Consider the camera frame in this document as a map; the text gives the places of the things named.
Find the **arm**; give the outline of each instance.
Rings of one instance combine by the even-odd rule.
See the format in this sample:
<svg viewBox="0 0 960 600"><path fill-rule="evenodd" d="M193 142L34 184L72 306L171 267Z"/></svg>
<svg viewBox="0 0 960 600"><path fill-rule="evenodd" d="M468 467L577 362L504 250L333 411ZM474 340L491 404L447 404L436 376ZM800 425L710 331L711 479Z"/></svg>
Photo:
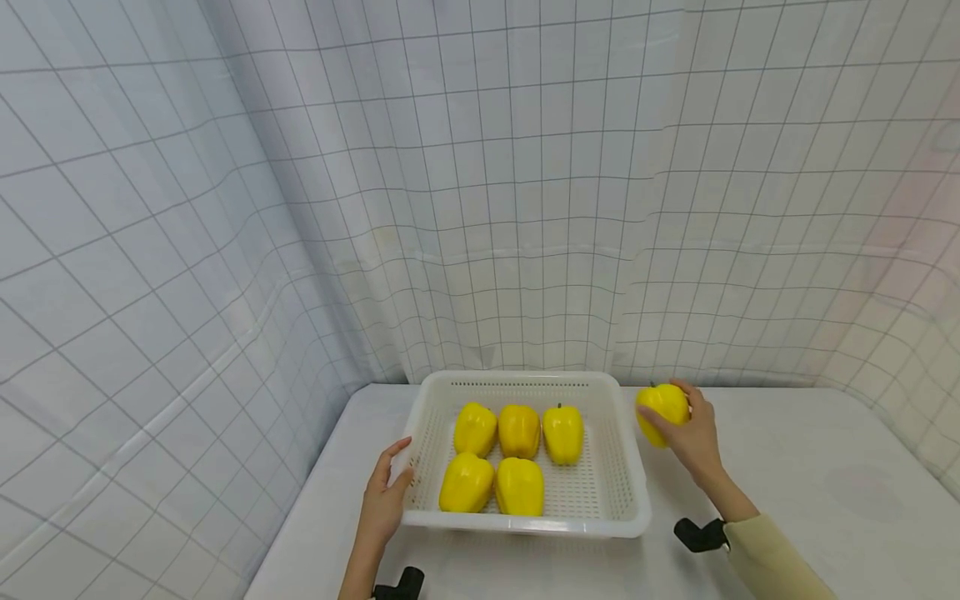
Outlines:
<svg viewBox="0 0 960 600"><path fill-rule="evenodd" d="M363 493L357 535L353 540L353 550L338 600L368 600L373 594L373 583L383 551L396 533L400 517L403 516L403 493L414 478L413 470L408 468L388 487L390 461L408 445L410 438L400 440L384 450L376 462L367 490Z"/></svg>
<svg viewBox="0 0 960 600"><path fill-rule="evenodd" d="M758 600L836 598L770 517L762 515L727 474L720 460L713 405L685 381L671 379L670 383L686 393L691 411L687 424L674 425L645 406L637 410L663 434L694 483L727 521L724 533L736 574Z"/></svg>

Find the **white table surface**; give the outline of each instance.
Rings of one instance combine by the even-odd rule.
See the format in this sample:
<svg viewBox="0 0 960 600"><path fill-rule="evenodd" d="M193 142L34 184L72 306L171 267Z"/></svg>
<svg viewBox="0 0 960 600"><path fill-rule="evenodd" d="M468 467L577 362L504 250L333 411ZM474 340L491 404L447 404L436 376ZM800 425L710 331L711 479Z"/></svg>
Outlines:
<svg viewBox="0 0 960 600"><path fill-rule="evenodd" d="M403 432L418 386L350 400L248 590L248 600L334 598L377 454ZM636 388L624 388L633 403ZM960 504L852 397L824 389L705 389L728 471L840 598L956 598ZM636 540L570 540L401 527L378 583L411 564L424 600L749 598L725 552L673 536L716 517L673 455L634 425L653 503Z"/></svg>

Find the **yellow bell pepper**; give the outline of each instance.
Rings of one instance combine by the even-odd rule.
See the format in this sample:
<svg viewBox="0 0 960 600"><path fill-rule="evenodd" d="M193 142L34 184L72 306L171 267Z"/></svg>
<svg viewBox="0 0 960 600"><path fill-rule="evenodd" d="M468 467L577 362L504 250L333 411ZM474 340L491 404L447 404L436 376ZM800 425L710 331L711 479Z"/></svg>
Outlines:
<svg viewBox="0 0 960 600"><path fill-rule="evenodd" d="M543 413L543 439L551 461L575 465L584 449L584 420L577 407L557 404Z"/></svg>
<svg viewBox="0 0 960 600"><path fill-rule="evenodd" d="M496 503L504 515L543 516L543 473L537 463L503 459L496 470Z"/></svg>
<svg viewBox="0 0 960 600"><path fill-rule="evenodd" d="M473 452L486 457L496 441L496 415L487 407L470 402L460 411L453 427L453 449L457 454Z"/></svg>
<svg viewBox="0 0 960 600"><path fill-rule="evenodd" d="M683 425L690 420L689 405L686 403L684 391L671 383L661 383L659 386L643 388L636 393L636 405L648 406L660 413L664 419L675 425ZM636 420L640 423L640 431L647 437L650 444L657 448L666 448L667 443L663 436L650 422L636 413Z"/></svg>
<svg viewBox="0 0 960 600"><path fill-rule="evenodd" d="M440 487L440 510L479 513L493 491L493 465L472 452L457 454L446 466Z"/></svg>
<svg viewBox="0 0 960 600"><path fill-rule="evenodd" d="M500 450L504 458L533 458L540 447L540 415L529 406L508 404L500 411Z"/></svg>

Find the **black clamp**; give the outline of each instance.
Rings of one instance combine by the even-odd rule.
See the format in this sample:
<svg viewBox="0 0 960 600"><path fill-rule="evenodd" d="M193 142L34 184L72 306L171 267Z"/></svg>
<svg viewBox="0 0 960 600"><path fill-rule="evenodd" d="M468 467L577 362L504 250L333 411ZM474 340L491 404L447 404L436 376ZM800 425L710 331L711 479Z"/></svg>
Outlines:
<svg viewBox="0 0 960 600"><path fill-rule="evenodd" d="M684 543L686 549L693 553L707 552L716 550L724 546L730 546L727 541L727 534L723 532L723 526L727 522L723 519L715 518L703 528L688 518L682 518L673 526L673 535Z"/></svg>
<svg viewBox="0 0 960 600"><path fill-rule="evenodd" d="M393 586L375 586L373 598L375 600L417 600L420 598L420 588L423 587L423 571L415 566L403 569L400 583Z"/></svg>

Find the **white grid curtain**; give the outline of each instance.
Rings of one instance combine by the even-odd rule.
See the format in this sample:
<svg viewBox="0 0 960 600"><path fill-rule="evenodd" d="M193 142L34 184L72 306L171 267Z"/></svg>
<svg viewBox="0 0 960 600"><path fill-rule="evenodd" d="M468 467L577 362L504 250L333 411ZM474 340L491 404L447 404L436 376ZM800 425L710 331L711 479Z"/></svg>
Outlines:
<svg viewBox="0 0 960 600"><path fill-rule="evenodd" d="M960 497L958 69L960 0L0 0L0 596L241 597L439 369L839 387Z"/></svg>
<svg viewBox="0 0 960 600"><path fill-rule="evenodd" d="M958 493L960 3L209 5L377 370L836 386Z"/></svg>

